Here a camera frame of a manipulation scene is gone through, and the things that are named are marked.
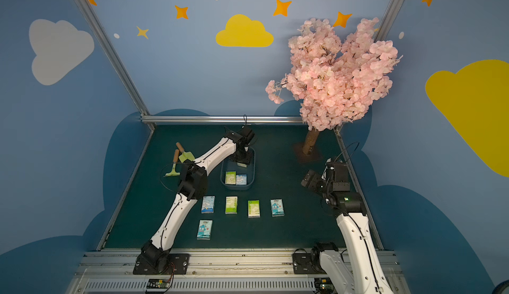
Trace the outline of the blue cartoon tissue pack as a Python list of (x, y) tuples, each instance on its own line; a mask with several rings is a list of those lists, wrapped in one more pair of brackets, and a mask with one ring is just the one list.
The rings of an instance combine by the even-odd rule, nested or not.
[(215, 209), (215, 196), (204, 196), (202, 199), (201, 213), (212, 214)]
[(272, 217), (283, 217), (285, 215), (284, 205), (281, 199), (270, 200)]

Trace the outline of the right green circuit board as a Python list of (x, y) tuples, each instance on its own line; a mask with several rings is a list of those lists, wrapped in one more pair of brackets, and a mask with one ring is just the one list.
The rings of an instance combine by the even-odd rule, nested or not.
[(333, 294), (335, 287), (330, 278), (315, 278), (314, 279), (314, 294)]

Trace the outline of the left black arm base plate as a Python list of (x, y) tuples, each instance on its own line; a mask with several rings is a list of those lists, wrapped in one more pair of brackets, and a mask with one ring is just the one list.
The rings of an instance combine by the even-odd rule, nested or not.
[(160, 258), (149, 259), (140, 254), (133, 269), (134, 275), (185, 275), (189, 266), (189, 254), (164, 253)]

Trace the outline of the aluminium front rail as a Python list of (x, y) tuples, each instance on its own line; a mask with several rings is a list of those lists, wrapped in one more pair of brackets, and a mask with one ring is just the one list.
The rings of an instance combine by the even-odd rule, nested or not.
[[(177, 249), (189, 254), (185, 275), (134, 275), (136, 251), (84, 255), (67, 293), (314, 293), (314, 279), (295, 274), (292, 255), (310, 248)], [(167, 291), (147, 291), (149, 279), (170, 279)]]

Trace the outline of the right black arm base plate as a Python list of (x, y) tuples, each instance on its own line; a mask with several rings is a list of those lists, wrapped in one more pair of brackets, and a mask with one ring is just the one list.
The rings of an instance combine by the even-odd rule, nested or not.
[(326, 274), (314, 254), (296, 252), (292, 255), (292, 266), (295, 274), (317, 275)]

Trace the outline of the blue plastic storage box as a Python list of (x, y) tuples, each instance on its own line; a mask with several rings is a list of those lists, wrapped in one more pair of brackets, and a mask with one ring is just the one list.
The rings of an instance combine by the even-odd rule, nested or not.
[(256, 151), (248, 149), (251, 154), (249, 164), (234, 162), (227, 158), (221, 163), (220, 181), (229, 190), (245, 191), (254, 183), (256, 173)]

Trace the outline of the pink blossom artificial tree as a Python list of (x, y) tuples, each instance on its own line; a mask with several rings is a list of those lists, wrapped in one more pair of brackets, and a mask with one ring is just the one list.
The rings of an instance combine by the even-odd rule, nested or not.
[(282, 90), (300, 102), (308, 133), (303, 143), (293, 145), (299, 162), (320, 159), (315, 149), (320, 132), (362, 119), (374, 101), (388, 95), (388, 74), (400, 57), (392, 41), (374, 41), (378, 22), (362, 19), (342, 41), (327, 19), (310, 19), (288, 41), (290, 73), (279, 82), (271, 80), (265, 91), (275, 104), (282, 103)]

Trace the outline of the green white tissue pack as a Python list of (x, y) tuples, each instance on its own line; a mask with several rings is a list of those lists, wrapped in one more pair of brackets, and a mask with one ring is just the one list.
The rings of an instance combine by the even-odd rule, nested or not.
[(225, 214), (227, 215), (237, 214), (237, 208), (238, 208), (238, 197), (227, 196), (225, 198)]

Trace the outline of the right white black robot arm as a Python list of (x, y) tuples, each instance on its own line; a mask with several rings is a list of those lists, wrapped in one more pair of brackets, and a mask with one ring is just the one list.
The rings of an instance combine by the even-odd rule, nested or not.
[(359, 193), (335, 189), (333, 174), (332, 169), (327, 170), (325, 176), (310, 170), (301, 185), (322, 196), (331, 207), (343, 235), (350, 266), (334, 243), (318, 242), (311, 249), (313, 269), (330, 278), (336, 293), (392, 293), (372, 241), (363, 199)]

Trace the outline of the green circuit board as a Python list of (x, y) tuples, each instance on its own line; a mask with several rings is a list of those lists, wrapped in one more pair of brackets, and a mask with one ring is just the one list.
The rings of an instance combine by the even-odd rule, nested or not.
[(333, 294), (335, 287), (330, 278), (315, 278), (314, 279), (314, 294)]
[(147, 291), (167, 291), (171, 288), (170, 279), (149, 279), (147, 282)]

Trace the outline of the left green circuit board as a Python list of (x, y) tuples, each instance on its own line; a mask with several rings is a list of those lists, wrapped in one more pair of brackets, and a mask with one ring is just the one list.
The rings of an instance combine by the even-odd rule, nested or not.
[(149, 279), (147, 282), (147, 291), (167, 291), (171, 288), (170, 279)]

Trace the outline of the aluminium back frame bar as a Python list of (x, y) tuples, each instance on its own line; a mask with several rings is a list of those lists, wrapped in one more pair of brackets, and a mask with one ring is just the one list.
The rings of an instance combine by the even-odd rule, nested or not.
[(284, 116), (169, 116), (141, 115), (141, 121), (149, 124), (302, 124), (301, 117)]

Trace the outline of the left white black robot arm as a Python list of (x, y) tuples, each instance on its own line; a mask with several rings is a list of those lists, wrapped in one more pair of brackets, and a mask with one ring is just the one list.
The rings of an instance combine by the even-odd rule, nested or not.
[(238, 132), (227, 131), (210, 150), (195, 160), (184, 160), (180, 171), (175, 200), (156, 233), (141, 248), (133, 273), (135, 275), (165, 274), (171, 267), (170, 252), (176, 235), (193, 206), (205, 196), (208, 175), (229, 158), (249, 165), (254, 155), (249, 146), (255, 137), (248, 126)]

